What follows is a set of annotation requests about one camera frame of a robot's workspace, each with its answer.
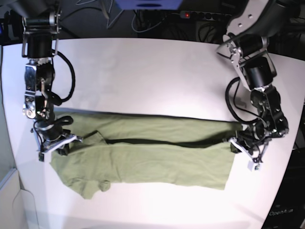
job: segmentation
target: power strip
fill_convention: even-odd
[[[194,21],[228,21],[230,14],[198,12],[198,11],[180,11],[182,19],[191,19]]]

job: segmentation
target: black wire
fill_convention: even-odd
[[[297,143],[295,142],[295,147],[298,151],[300,151],[300,147],[297,145]]]
[[[140,25],[142,26],[142,20],[141,20],[141,18],[140,18],[140,15],[139,15],[139,14],[137,14],[137,12],[136,12],[135,10],[133,10],[133,12],[134,12],[134,14],[135,14],[135,16],[136,16],[136,18],[137,18],[138,22],[139,22],[139,23],[140,23]]]
[[[183,31],[181,28],[179,28],[179,26],[176,23],[174,24],[174,27],[176,28],[178,33],[180,32],[180,34],[182,35],[182,37],[185,41],[190,40],[189,37],[187,36],[187,34],[185,33],[185,31]]]
[[[64,126],[64,125],[71,125],[73,123],[73,118],[71,116],[64,116],[61,117],[57,120],[55,120],[53,122],[53,125],[60,125],[60,126]]]
[[[72,77],[72,85],[71,85],[69,95],[64,99],[61,99],[61,102],[64,103],[64,102],[68,101],[69,99],[71,99],[71,97],[73,95],[73,92],[75,89],[75,71],[74,71],[74,68],[73,68],[71,62],[68,60],[67,57],[64,56],[64,54],[62,54],[60,51],[57,51],[57,54],[67,63],[67,65],[71,71],[71,77]]]
[[[199,29],[198,29],[198,39],[199,39],[200,42],[204,42],[204,40],[202,40],[202,39],[201,39],[201,36],[200,36],[201,31],[202,31],[204,28],[206,28],[206,27],[209,27],[209,29],[210,29],[211,26],[213,26],[212,23],[207,23],[207,24],[204,24],[204,25],[202,25],[202,26],[199,27]]]
[[[223,42],[223,35],[226,34],[226,27],[219,24],[218,29],[215,31],[210,43],[222,43]]]
[[[245,120],[241,119],[241,118],[236,114],[236,112],[234,111],[234,109],[232,108],[232,105],[231,105],[231,103],[230,103],[230,99],[229,99],[229,92],[230,92],[230,89],[231,89],[232,85],[233,85],[234,83],[238,82],[238,81],[240,81],[240,78],[239,78],[239,77],[236,77],[236,78],[232,79],[232,80],[229,82],[229,84],[228,84],[228,86],[227,86],[227,88],[226,88],[226,90],[225,90],[225,102],[227,103],[227,106],[228,106],[229,111],[231,112],[231,114],[233,115],[233,117],[234,117],[238,122],[240,122],[240,123],[242,123],[242,124],[245,124],[245,125],[251,125],[251,124],[253,124],[253,123],[256,123],[256,122],[258,121],[258,119],[256,118],[256,119],[251,120],[251,121],[245,121]]]
[[[37,123],[37,122],[39,122],[40,120],[36,120],[35,122],[34,122],[34,124],[33,124],[33,130],[35,131],[35,133],[37,134],[37,136],[38,136],[38,138],[39,138],[39,140],[40,140],[40,142],[39,142],[39,146],[40,146],[40,151],[42,152],[43,151],[43,141],[42,141],[42,139],[41,139],[41,136],[38,134],[38,131],[36,130],[36,127],[35,127],[35,124]]]
[[[261,149],[258,147],[258,145],[257,144],[254,144],[255,146],[256,146],[256,148],[257,148],[257,151],[258,151],[258,157],[262,154],[262,152],[261,152]]]
[[[69,34],[71,37],[75,38],[75,39],[79,39],[80,37],[78,35],[76,35],[75,33],[71,32],[70,30],[68,30],[66,27],[61,26],[61,30],[66,32],[67,34]]]
[[[227,57],[227,56],[225,56],[225,55],[223,55],[223,54],[221,54],[221,53],[219,53],[219,52],[217,52],[217,54],[220,55],[221,57],[224,57],[224,58],[228,59],[228,60],[231,59],[230,57]]]
[[[229,43],[231,43],[231,42],[234,42],[235,40],[237,40],[237,39],[240,39],[242,36],[244,36],[245,35],[245,33],[248,31],[248,29],[247,30],[245,30],[245,31],[243,31],[243,32],[241,32],[240,34],[238,34],[238,35],[236,35],[236,36],[233,36],[233,37],[231,37],[230,39],[228,39],[228,40],[226,40],[225,42],[223,42],[222,44],[220,44],[218,47],[217,47],[217,49],[216,49],[216,53],[218,53],[218,50],[220,50],[222,47],[224,47],[226,44],[229,44]]]
[[[233,97],[233,104],[234,104],[234,106],[235,106],[238,110],[241,110],[241,111],[247,112],[247,113],[249,113],[249,114],[252,114],[252,115],[254,115],[254,116],[256,116],[256,117],[259,117],[259,115],[254,114],[254,113],[252,113],[251,111],[242,109],[242,108],[240,108],[240,107],[238,107],[238,106],[236,105],[235,99],[236,99],[237,91],[238,91],[238,88],[239,88],[239,84],[240,84],[240,78],[239,78],[239,80],[238,80],[238,84],[237,84],[237,87],[236,87],[236,90],[235,90],[235,93],[234,93],[234,97]]]
[[[73,14],[79,12],[79,11],[82,11],[82,10],[86,10],[86,9],[91,9],[91,10],[98,10],[100,12],[102,12],[102,10],[100,8],[97,8],[97,7],[83,7],[83,8],[80,8],[80,9],[77,9],[69,14],[67,14],[66,16],[64,16],[63,18],[60,19],[60,21],[63,21],[63,20],[66,20],[67,18],[69,18],[70,16],[72,16]]]
[[[209,37],[209,35],[210,35],[210,32],[212,32],[212,31],[215,30],[215,29],[216,29],[216,27],[214,27],[214,26],[213,26],[213,28],[210,28],[210,29],[209,29],[209,31],[206,33],[206,35],[205,35],[205,37],[204,37],[204,39],[203,39],[204,42],[208,42],[207,39],[208,39],[208,37]]]
[[[172,30],[172,28],[170,26],[168,27],[168,30],[170,31],[170,33],[171,33],[171,35],[172,35],[174,40],[181,40],[180,37],[179,37],[179,34],[176,37],[175,33],[173,32],[173,30]]]
[[[51,88],[52,88],[53,81],[55,80],[55,68],[54,68],[54,60],[53,60],[53,57],[51,58],[51,64],[52,64],[52,68],[53,68],[53,77],[52,77],[52,82],[51,82]]]

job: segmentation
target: clothing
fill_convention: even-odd
[[[62,115],[74,119],[67,126],[72,133],[87,137],[72,143],[68,156],[53,152],[51,166],[84,198],[121,182],[224,189],[234,154],[222,139],[242,128],[238,123],[165,116]]]

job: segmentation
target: white table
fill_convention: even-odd
[[[236,73],[215,49],[212,44],[151,39],[60,41],[59,50],[76,72],[74,95],[61,107],[234,121],[224,91]],[[260,229],[281,184],[305,97],[305,63],[271,58],[290,132],[270,143],[261,171],[248,170],[247,156],[239,154],[225,191],[112,184],[109,191],[84,200],[61,183],[47,162],[38,162],[32,121],[21,112],[27,60],[21,58],[20,45],[4,47],[3,97],[10,140],[21,181],[35,197],[41,228]],[[54,91],[65,97],[71,86],[69,68],[56,57],[55,70]],[[239,97],[249,101],[245,91]]]

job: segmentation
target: screw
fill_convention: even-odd
[[[32,115],[32,111],[31,110],[27,110],[27,116],[31,116]]]

